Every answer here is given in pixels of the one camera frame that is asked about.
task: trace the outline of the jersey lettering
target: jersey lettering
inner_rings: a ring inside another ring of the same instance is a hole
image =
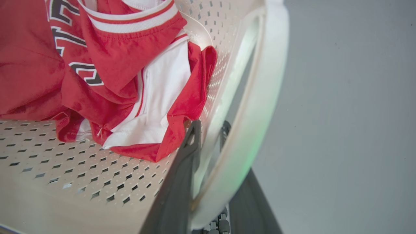
[[[104,85],[95,69],[94,64],[83,62],[72,62],[69,66],[79,75],[80,71],[92,72],[92,77],[84,77],[85,82],[91,86]]]
[[[85,43],[85,40],[83,40],[82,38],[79,38],[77,36],[74,36],[68,32],[64,32],[61,30],[60,27],[56,27],[56,26],[52,26],[52,35],[55,39],[55,46],[56,46],[56,50],[58,51],[60,56],[64,55],[64,46],[58,46],[58,42],[57,40],[65,40],[65,41],[69,41],[72,42],[74,44],[77,45],[82,45],[84,47],[87,47],[87,44]]]
[[[64,14],[64,9],[67,9],[74,15],[79,15],[79,9],[69,3],[67,0],[50,0],[49,12],[50,19],[58,20],[72,26],[72,19]]]

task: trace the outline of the gray surface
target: gray surface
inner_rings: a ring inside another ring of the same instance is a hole
[[[416,1],[286,5],[285,80],[253,165],[283,232],[416,233]]]

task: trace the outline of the white plastic basket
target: white plastic basket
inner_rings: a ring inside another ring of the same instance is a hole
[[[213,45],[218,63],[201,116],[192,227],[216,216],[248,173],[280,90],[288,43],[282,0],[177,0],[191,40]],[[207,178],[218,133],[248,59],[253,64],[234,125]],[[137,233],[176,152],[158,163],[94,142],[63,143],[53,122],[0,121],[0,225],[19,233]]]

